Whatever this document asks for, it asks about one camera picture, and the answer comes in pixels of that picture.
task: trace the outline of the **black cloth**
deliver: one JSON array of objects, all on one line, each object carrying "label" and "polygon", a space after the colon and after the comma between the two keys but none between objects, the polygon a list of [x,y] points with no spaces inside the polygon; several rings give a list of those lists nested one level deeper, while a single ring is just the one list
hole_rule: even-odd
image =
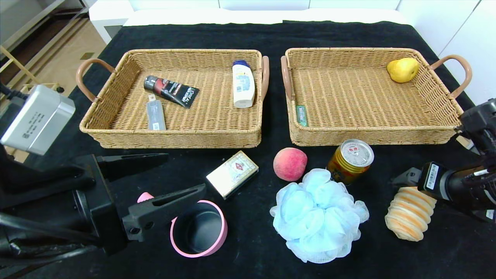
[{"label": "black cloth", "polygon": [[[449,168],[477,160],[453,139],[442,145],[373,146],[375,161],[349,192],[366,203],[370,219],[361,224],[362,236],[345,258],[318,265],[304,264],[286,247],[272,226],[269,209],[287,182],[272,168],[275,154],[291,144],[280,57],[293,47],[400,47],[413,48],[431,64],[437,60],[415,29],[391,22],[161,25],[122,28],[100,58],[116,66],[132,49],[208,48],[256,49],[270,58],[270,83],[263,107],[262,142],[244,152],[259,165],[259,173],[224,201],[209,190],[206,199],[217,203],[228,222],[224,246],[215,254],[188,259],[178,255],[169,241],[170,224],[157,225],[154,237],[107,257],[102,251],[40,268],[26,278],[494,278],[496,241],[494,226],[478,222],[438,202],[429,229],[420,242],[398,239],[384,223],[395,191],[390,179],[408,168],[438,161]],[[450,91],[458,84],[445,67],[436,70]],[[109,73],[92,66],[84,77],[87,87],[100,91]],[[71,99],[76,113],[48,153],[31,155],[27,164],[46,169],[85,154],[117,155],[165,150],[103,149],[78,125],[90,101],[75,89]],[[463,108],[472,104],[465,94]],[[307,171],[325,167],[335,146],[301,147],[309,158]],[[142,192],[160,195],[205,181],[205,176],[238,150],[169,149],[169,161],[141,174],[113,182],[120,214]]]}]

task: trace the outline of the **can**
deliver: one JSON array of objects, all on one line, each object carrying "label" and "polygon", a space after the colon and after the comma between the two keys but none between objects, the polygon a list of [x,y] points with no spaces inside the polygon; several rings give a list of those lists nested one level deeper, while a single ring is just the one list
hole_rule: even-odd
[{"label": "can", "polygon": [[370,145],[359,139],[343,142],[327,164],[327,170],[336,182],[352,183],[366,172],[373,162],[374,154]]}]

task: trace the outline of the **wicker basket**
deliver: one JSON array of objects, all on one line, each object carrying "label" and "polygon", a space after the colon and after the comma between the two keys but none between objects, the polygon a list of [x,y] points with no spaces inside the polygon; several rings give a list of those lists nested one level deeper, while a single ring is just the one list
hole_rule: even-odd
[{"label": "wicker basket", "polygon": [[[386,70],[395,59],[420,63],[411,82],[396,83]],[[434,69],[448,59],[465,68],[466,80],[449,93]],[[448,56],[432,66],[413,49],[298,48],[281,57],[291,141],[299,146],[339,145],[348,139],[369,144],[439,144],[459,125],[455,97],[470,82],[470,66]],[[305,105],[308,126],[297,121]]]},{"label": "wicker basket", "polygon": [[[232,64],[246,60],[255,79],[250,108],[233,105]],[[98,97],[82,83],[91,63],[112,72]],[[81,91],[93,102],[79,128],[105,148],[250,148],[261,141],[262,102],[269,62],[256,50],[131,50],[115,69],[100,59],[85,61],[76,74]],[[167,130],[148,130],[143,82],[148,75],[198,88],[191,108],[162,100]]]}]

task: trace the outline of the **peach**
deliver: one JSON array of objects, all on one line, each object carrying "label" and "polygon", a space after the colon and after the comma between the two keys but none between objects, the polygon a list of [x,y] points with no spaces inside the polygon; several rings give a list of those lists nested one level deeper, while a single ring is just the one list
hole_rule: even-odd
[{"label": "peach", "polygon": [[274,172],[286,181],[297,181],[307,166],[307,155],[296,148],[287,147],[277,152],[274,158]]}]

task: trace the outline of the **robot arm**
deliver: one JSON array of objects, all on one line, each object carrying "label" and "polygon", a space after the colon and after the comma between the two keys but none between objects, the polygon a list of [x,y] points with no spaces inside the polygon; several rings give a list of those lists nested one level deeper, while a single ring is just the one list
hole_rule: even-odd
[{"label": "robot arm", "polygon": [[496,99],[467,110],[460,122],[456,130],[473,141],[482,166],[454,171],[430,162],[422,170],[404,172],[393,185],[416,186],[436,199],[450,201],[460,211],[496,223]]}]

